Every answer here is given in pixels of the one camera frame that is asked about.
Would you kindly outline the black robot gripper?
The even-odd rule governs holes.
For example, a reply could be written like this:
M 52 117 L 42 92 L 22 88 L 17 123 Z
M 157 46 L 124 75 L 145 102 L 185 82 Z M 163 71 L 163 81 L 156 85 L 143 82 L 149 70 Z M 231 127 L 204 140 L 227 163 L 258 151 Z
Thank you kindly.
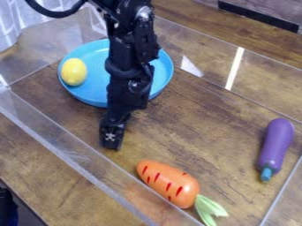
M 125 119 L 147 106 L 153 77 L 143 74 L 125 79 L 111 76 L 107 86 L 107 113 L 100 122 L 99 139 L 104 148 L 119 150 L 125 132 Z

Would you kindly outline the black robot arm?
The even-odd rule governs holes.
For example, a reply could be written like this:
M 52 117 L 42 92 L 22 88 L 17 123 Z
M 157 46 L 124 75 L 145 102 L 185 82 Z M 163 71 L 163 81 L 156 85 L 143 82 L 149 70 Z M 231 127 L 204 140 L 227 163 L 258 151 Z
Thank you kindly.
M 107 113 L 100 123 L 99 139 L 103 147 L 119 149 L 131 112 L 144 109 L 153 82 L 160 46 L 153 30 L 151 0 L 89 0 L 104 13 L 109 51 L 105 71 Z

